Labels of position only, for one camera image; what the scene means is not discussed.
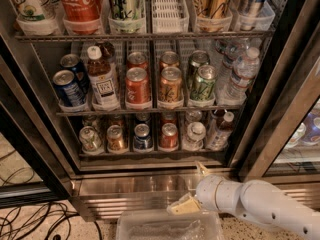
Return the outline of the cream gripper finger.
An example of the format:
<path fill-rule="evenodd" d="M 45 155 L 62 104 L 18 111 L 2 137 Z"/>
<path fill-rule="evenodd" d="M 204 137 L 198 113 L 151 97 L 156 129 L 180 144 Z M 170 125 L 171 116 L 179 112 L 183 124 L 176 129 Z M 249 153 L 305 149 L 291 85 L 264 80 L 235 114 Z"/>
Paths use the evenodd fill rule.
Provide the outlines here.
<path fill-rule="evenodd" d="M 209 170 L 207 167 L 205 167 L 201 162 L 196 161 L 196 168 L 197 168 L 197 173 L 201 176 L 201 177 L 206 177 L 210 174 Z"/>
<path fill-rule="evenodd" d="M 172 215 L 195 213 L 200 210 L 201 206 L 199 202 L 190 193 L 185 194 L 178 201 L 167 207 L 167 212 Z"/>

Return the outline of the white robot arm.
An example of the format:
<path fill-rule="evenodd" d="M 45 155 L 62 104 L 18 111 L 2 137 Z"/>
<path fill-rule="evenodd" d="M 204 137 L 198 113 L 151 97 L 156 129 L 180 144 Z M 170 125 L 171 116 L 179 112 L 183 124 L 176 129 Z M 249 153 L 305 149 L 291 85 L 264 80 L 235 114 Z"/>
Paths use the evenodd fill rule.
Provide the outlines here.
<path fill-rule="evenodd" d="M 196 162 L 201 180 L 196 194 L 182 196 L 167 207 L 172 215 L 200 210 L 228 213 L 264 229 L 282 228 L 306 240 L 320 240 L 320 213 L 299 203 L 278 187 L 262 180 L 235 182 L 211 174 Z"/>

